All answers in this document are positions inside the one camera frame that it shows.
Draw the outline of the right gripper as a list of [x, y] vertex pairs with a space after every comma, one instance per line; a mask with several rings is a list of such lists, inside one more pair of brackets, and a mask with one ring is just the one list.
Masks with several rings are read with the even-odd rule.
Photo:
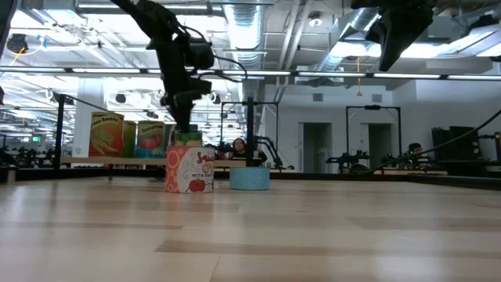
[[380, 42], [379, 71], [389, 71], [401, 54], [433, 22], [435, 1], [352, 0], [351, 8], [376, 8], [380, 16], [369, 28], [366, 39]]

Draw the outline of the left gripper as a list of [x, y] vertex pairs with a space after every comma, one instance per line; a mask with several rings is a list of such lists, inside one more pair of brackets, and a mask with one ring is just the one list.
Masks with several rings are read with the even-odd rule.
[[171, 115], [181, 132], [190, 132], [190, 116], [193, 101], [201, 99], [202, 95], [211, 92], [211, 82], [200, 78], [163, 78], [164, 95], [160, 98], [160, 105], [171, 108]]

